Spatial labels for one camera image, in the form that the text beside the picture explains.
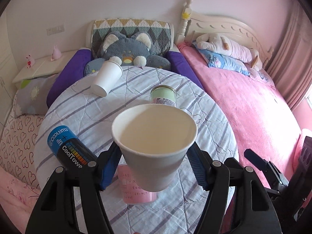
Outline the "white paper cup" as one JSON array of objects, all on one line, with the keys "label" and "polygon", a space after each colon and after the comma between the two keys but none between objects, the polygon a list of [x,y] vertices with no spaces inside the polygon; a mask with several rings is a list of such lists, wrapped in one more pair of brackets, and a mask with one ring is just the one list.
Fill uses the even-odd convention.
[{"label": "white paper cup", "polygon": [[115,61],[105,61],[90,88],[100,97],[106,97],[123,75],[122,67]]},{"label": "white paper cup", "polygon": [[140,188],[149,192],[166,189],[198,128],[183,110],[161,104],[143,104],[118,114],[112,136]]}]

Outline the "pink plastic cup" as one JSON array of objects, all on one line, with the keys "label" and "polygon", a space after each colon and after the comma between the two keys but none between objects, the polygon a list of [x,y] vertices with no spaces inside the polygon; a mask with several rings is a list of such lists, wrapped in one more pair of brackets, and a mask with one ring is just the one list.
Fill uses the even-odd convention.
[{"label": "pink plastic cup", "polygon": [[157,193],[146,191],[137,185],[130,168],[126,164],[117,167],[117,176],[123,201],[126,204],[145,204],[157,199]]}]

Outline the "white paper cup lying down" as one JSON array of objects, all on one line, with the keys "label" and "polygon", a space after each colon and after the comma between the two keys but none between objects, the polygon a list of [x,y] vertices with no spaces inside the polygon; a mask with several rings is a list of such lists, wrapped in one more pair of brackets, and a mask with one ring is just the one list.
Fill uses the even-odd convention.
[{"label": "white paper cup lying down", "polygon": [[122,67],[115,61],[105,61],[90,88],[100,97],[106,97],[123,75]]}]

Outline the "pink fleece blanket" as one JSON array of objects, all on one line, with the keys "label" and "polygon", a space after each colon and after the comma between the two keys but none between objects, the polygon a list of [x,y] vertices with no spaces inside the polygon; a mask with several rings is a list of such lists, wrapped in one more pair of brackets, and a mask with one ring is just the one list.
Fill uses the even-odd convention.
[{"label": "pink fleece blanket", "polygon": [[239,162],[250,165],[243,153],[250,148],[273,162],[290,179],[299,165],[304,140],[311,131],[300,129],[295,116],[269,75],[246,76],[210,67],[190,43],[178,45],[179,51],[203,89],[225,113],[238,145]]}]

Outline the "black blue CoolTowel can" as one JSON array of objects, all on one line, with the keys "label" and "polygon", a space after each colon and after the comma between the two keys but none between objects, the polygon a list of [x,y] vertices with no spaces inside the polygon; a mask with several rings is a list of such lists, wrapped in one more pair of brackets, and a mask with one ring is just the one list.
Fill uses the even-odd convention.
[{"label": "black blue CoolTowel can", "polygon": [[47,145],[59,162],[67,170],[74,172],[82,170],[89,162],[96,162],[97,159],[94,153],[65,125],[57,126],[49,133]]}]

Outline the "striped quilt covered round table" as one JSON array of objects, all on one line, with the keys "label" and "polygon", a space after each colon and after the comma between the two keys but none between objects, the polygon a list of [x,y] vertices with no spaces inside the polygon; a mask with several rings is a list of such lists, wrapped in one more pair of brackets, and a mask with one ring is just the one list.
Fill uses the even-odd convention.
[{"label": "striped quilt covered round table", "polygon": [[[151,90],[168,85],[177,94],[176,105],[196,122],[196,143],[220,162],[238,157],[233,130],[217,103],[199,86],[182,75],[162,69],[126,66],[123,75],[104,98],[90,90],[95,74],[67,88],[51,105],[40,126],[34,149],[36,178],[44,187],[59,161],[49,149],[47,138],[57,126],[68,126],[94,153],[112,143],[111,126],[123,110],[147,104]],[[170,186],[152,203],[128,205],[122,199],[120,183],[114,179],[101,194],[115,233],[193,233],[204,208],[207,192],[198,184],[184,159]]]}]

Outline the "green pink labelled can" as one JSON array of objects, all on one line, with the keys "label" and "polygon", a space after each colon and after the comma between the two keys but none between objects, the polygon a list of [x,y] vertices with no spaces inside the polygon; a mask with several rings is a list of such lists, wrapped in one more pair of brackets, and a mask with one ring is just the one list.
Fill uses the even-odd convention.
[{"label": "green pink labelled can", "polygon": [[159,85],[154,87],[150,92],[150,101],[152,104],[162,104],[175,107],[176,92],[167,85]]}]

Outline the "heart patterned bed sheet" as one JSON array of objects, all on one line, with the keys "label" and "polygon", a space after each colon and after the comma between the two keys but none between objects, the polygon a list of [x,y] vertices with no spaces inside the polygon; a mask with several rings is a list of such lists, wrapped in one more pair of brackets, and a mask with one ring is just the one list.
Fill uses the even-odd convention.
[{"label": "heart patterned bed sheet", "polygon": [[16,98],[1,104],[1,167],[22,182],[39,189],[34,165],[34,147],[42,115],[15,117]]}]

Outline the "purple cushion left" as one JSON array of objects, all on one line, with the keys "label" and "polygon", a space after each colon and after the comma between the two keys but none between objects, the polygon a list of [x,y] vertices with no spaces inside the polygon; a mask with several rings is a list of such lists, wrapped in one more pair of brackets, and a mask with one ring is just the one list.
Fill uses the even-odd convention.
[{"label": "purple cushion left", "polygon": [[78,50],[69,60],[62,72],[58,75],[47,95],[47,107],[72,84],[83,77],[83,71],[88,62],[92,60],[92,53],[89,49]]}]

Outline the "purple cushion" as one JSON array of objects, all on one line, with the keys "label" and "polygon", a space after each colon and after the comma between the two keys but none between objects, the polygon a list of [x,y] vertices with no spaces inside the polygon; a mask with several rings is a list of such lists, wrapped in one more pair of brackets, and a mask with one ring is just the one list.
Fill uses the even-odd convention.
[{"label": "purple cushion", "polygon": [[168,51],[165,58],[171,63],[171,71],[182,75],[193,83],[195,83],[199,88],[203,89],[203,86],[191,66],[188,64],[187,60],[180,52]]},{"label": "purple cushion", "polygon": [[47,107],[72,84],[83,77],[83,71],[88,62],[92,60],[92,53],[89,49],[78,50],[69,60],[62,72],[58,75],[47,95]]}]

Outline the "pink floral blanket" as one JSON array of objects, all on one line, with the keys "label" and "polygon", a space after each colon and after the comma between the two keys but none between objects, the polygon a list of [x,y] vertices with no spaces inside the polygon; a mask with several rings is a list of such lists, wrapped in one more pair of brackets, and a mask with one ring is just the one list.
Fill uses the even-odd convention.
[{"label": "pink floral blanket", "polygon": [[41,191],[20,181],[1,168],[1,206],[21,233],[25,233]]}]

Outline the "grey flower pillow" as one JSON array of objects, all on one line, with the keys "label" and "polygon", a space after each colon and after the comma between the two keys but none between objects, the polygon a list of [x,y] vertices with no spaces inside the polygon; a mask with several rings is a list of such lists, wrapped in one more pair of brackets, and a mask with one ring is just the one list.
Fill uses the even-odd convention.
[{"label": "grey flower pillow", "polygon": [[47,95],[55,83],[58,74],[24,80],[16,95],[14,117],[23,114],[45,115],[48,111]]}]

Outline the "purple cushion right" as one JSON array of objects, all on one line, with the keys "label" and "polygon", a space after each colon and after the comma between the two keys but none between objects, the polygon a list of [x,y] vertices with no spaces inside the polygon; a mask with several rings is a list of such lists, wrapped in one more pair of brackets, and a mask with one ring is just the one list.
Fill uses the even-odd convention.
[{"label": "purple cushion right", "polygon": [[168,51],[165,58],[171,63],[171,71],[182,75],[193,83],[195,83],[199,88],[203,89],[203,86],[191,66],[188,64],[187,60],[180,52]]}]

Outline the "pink curtain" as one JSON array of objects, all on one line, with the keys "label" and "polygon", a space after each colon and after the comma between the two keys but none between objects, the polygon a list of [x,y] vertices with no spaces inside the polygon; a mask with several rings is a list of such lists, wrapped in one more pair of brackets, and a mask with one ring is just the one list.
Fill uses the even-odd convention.
[{"label": "pink curtain", "polygon": [[311,86],[311,21],[297,0],[293,1],[284,39],[267,73],[294,110]]}]

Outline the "blue cartoon pillow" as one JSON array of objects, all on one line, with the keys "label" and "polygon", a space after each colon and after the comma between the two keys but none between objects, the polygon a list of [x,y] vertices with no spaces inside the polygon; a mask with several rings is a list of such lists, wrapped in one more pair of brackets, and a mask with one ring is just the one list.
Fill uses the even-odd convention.
[{"label": "blue cartoon pillow", "polygon": [[206,61],[208,67],[231,70],[246,76],[250,76],[249,70],[242,61],[209,50],[202,50],[197,47],[195,41],[192,44]]}]

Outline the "cream bedside table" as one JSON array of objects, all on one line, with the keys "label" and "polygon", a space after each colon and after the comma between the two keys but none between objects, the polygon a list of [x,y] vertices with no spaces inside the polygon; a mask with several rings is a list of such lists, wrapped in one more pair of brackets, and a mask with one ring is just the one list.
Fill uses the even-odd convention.
[{"label": "cream bedside table", "polygon": [[50,61],[50,57],[37,59],[31,68],[24,67],[13,79],[12,83],[18,88],[23,80],[58,74],[64,69],[76,52],[77,50],[64,52],[62,57],[56,61]]}]

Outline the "grey cat plush toy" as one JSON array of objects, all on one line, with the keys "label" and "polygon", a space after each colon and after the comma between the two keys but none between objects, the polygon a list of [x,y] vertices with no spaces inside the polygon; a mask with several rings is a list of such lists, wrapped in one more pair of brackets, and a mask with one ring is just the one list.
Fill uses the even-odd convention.
[{"label": "grey cat plush toy", "polygon": [[114,61],[120,66],[149,66],[171,70],[170,61],[156,55],[147,32],[137,32],[131,37],[116,31],[108,34],[100,45],[96,58],[86,64],[83,75],[99,71],[105,61]]}]

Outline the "pink rabbit figurine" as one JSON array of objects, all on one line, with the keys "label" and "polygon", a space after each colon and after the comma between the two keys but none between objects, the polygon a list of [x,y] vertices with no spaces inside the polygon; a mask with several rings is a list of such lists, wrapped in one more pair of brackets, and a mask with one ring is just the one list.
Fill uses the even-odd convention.
[{"label": "pink rabbit figurine", "polygon": [[62,57],[61,51],[58,49],[58,47],[55,45],[53,52],[52,52],[52,57],[51,57],[51,62],[56,61]]}]

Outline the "white pink dog plush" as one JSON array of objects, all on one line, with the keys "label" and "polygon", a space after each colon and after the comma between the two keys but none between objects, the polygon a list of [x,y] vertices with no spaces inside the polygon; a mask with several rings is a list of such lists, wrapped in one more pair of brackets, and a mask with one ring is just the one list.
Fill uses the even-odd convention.
[{"label": "white pink dog plush", "polygon": [[206,33],[196,39],[197,47],[201,50],[209,50],[221,55],[247,63],[251,68],[259,71],[263,67],[260,54],[257,49],[247,48],[234,40],[219,34]]}]

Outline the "small heart bunny figurine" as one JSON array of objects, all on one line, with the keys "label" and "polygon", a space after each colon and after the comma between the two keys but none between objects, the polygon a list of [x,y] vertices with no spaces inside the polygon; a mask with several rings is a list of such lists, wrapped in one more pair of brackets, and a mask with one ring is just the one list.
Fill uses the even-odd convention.
[{"label": "small heart bunny figurine", "polygon": [[35,64],[35,60],[32,58],[32,56],[29,54],[26,57],[27,60],[27,68],[31,68]]}]

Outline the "diamond patterned quilted headboard cover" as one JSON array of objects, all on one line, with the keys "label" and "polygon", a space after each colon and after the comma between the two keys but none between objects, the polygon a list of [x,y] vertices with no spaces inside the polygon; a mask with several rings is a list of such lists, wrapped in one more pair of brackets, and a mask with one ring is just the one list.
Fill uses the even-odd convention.
[{"label": "diamond patterned quilted headboard cover", "polygon": [[93,23],[91,51],[93,58],[100,57],[100,46],[111,32],[120,32],[127,37],[137,32],[147,32],[154,45],[156,55],[164,56],[173,45],[174,28],[168,22],[148,19],[102,19]]}]

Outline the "cream wooden bed headboard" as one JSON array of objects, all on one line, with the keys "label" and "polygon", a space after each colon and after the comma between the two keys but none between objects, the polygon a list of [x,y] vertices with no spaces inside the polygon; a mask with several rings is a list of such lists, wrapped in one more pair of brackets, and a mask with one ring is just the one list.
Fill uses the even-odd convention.
[{"label": "cream wooden bed headboard", "polygon": [[263,65],[272,58],[274,48],[266,48],[259,35],[247,24],[228,16],[204,15],[191,8],[192,0],[185,0],[179,27],[175,30],[174,44],[191,43],[205,33],[220,33],[239,44],[257,49]]}]

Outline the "white wall socket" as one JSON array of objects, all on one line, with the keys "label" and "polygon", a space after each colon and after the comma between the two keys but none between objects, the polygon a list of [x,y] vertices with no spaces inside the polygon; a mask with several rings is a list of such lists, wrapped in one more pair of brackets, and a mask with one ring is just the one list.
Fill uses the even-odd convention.
[{"label": "white wall socket", "polygon": [[47,36],[58,34],[58,33],[65,31],[65,26],[62,24],[56,27],[47,28],[46,31],[47,31]]}]

